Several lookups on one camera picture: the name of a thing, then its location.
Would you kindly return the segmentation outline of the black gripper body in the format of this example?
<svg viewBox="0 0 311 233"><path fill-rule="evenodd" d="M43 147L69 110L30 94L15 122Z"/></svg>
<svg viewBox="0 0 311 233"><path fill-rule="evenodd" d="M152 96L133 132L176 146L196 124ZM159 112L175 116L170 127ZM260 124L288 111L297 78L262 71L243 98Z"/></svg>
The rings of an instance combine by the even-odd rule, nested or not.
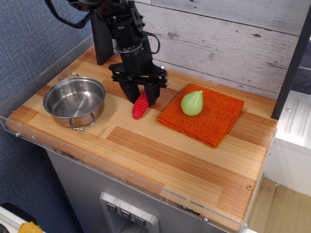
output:
<svg viewBox="0 0 311 233"><path fill-rule="evenodd" d="M132 82L138 85L168 86L167 70L153 63L152 54L144 49L119 51L121 63L111 64L113 80L116 82Z"/></svg>

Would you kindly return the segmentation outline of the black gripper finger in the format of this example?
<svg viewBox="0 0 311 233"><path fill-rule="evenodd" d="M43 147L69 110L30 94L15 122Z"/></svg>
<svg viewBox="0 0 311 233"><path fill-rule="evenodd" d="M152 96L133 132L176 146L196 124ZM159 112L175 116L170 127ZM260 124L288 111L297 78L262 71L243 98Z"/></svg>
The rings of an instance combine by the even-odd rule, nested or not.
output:
<svg viewBox="0 0 311 233"><path fill-rule="evenodd" d="M140 96L138 85L132 81L120 82L121 89L130 102L135 102Z"/></svg>
<svg viewBox="0 0 311 233"><path fill-rule="evenodd" d="M150 106L155 105L157 98L160 96L160 87L158 84L148 83L144 86L144 90Z"/></svg>

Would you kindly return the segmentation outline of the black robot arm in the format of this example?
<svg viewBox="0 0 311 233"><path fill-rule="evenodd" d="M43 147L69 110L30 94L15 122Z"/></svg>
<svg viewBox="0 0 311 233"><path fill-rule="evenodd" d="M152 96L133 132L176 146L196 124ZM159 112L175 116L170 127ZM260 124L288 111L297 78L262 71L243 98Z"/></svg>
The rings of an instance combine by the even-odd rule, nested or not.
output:
<svg viewBox="0 0 311 233"><path fill-rule="evenodd" d="M139 95L138 86L144 86L149 105L154 105L161 88L168 85L167 71L153 63L153 51L144 31L143 16L133 0L71 0L69 4L79 11L97 15L116 41L121 63L111 64L112 79L118 82L131 102Z"/></svg>

